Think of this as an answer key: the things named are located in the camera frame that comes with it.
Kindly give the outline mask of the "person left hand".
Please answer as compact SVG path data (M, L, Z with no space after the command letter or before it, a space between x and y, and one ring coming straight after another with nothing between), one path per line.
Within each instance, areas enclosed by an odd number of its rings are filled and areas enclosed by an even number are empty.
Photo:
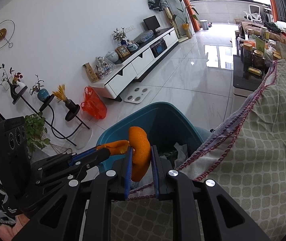
M16 216L16 223L13 227L8 225L0 225L0 239L3 241L11 241L14 236L29 222L29 218L24 214Z

